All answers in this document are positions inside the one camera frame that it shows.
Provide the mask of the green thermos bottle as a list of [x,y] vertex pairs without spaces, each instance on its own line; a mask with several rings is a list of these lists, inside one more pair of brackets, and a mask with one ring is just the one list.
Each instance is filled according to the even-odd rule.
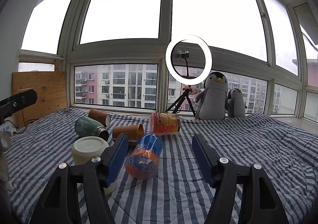
[[75,122],[74,128],[80,138],[94,136],[105,141],[109,139],[109,133],[104,125],[88,116],[79,117]]

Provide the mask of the white power strip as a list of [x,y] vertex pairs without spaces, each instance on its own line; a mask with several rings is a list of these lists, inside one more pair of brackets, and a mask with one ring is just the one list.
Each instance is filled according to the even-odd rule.
[[9,132],[11,136],[13,136],[14,133],[16,133],[16,127],[15,127],[14,123],[11,122],[10,120],[7,120],[3,124],[1,124],[0,130],[3,133]]

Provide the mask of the small grey penguin plush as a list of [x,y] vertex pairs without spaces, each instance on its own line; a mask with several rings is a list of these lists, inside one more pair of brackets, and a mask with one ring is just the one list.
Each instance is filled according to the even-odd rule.
[[229,118],[244,117],[246,105],[241,90],[233,88],[227,96],[227,116]]

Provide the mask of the brown paper cup near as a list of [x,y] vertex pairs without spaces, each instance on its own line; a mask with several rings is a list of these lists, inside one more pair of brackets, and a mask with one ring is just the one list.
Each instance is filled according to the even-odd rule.
[[125,125],[121,127],[114,127],[112,130],[112,138],[115,141],[120,134],[125,134],[128,137],[130,146],[136,146],[138,140],[144,135],[142,124],[138,125]]

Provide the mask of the white plastic cup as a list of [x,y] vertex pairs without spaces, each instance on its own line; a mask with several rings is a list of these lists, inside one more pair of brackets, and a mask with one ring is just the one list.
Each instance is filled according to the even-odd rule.
[[74,165],[85,164],[93,157],[101,156],[109,144],[100,137],[87,136],[74,142],[71,154]]

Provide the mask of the striped blue white quilt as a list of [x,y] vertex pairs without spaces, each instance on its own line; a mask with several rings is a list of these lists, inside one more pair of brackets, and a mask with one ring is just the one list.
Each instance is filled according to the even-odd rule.
[[[13,186],[11,209],[29,223],[37,200],[59,163],[72,164],[74,125],[85,113],[72,108],[29,124],[7,151]],[[194,134],[239,165],[265,169],[290,223],[301,223],[317,201],[317,134],[263,114],[200,121],[182,119],[180,131],[162,137],[158,174],[138,180],[122,169],[108,203],[116,223],[203,223],[214,196],[192,151]]]

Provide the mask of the brown paper cup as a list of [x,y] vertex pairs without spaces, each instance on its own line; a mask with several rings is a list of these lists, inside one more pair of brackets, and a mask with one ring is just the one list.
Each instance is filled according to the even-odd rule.
[[120,134],[125,134],[128,137],[130,146],[136,146],[138,140],[144,135],[142,124],[138,125],[125,125],[121,127],[114,127],[112,130],[112,138],[115,141]]
[[100,122],[105,127],[109,126],[111,123],[111,115],[97,109],[91,109],[88,113],[88,117]]

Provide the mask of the black tripod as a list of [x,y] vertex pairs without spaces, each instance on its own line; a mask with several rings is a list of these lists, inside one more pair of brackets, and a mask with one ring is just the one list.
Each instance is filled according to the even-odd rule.
[[166,112],[172,111],[173,114],[178,114],[182,110],[182,104],[186,100],[188,101],[188,105],[190,106],[190,109],[193,113],[193,116],[196,116],[196,112],[194,110],[194,107],[192,105],[192,102],[189,98],[189,95],[192,93],[191,86],[185,85],[183,88],[183,93],[180,95],[179,98],[177,98],[167,109]]

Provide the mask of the blue orange drink cup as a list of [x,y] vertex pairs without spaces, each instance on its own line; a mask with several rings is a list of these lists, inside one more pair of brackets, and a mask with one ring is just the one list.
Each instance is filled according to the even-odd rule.
[[162,139],[156,134],[142,136],[137,146],[125,161],[126,171],[136,179],[147,180],[158,172],[158,161],[162,153]]

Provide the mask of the brown paper cup far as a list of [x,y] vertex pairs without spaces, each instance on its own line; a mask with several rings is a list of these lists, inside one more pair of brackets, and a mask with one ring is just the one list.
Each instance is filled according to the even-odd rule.
[[111,115],[97,109],[91,109],[88,113],[88,117],[100,122],[105,127],[109,126],[111,123]]

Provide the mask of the large grey penguin plush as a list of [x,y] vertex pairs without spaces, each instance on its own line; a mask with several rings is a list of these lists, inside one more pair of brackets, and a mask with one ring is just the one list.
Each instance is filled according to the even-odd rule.
[[223,120],[227,111],[228,81],[221,72],[211,72],[204,81],[204,90],[197,96],[195,118],[200,120]]

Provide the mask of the wooden headboard panel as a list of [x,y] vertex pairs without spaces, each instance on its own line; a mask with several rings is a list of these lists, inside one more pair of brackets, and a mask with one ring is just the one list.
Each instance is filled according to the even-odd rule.
[[34,105],[15,114],[17,125],[23,127],[29,120],[43,118],[59,108],[67,107],[65,72],[14,72],[12,94],[27,90],[37,92]]

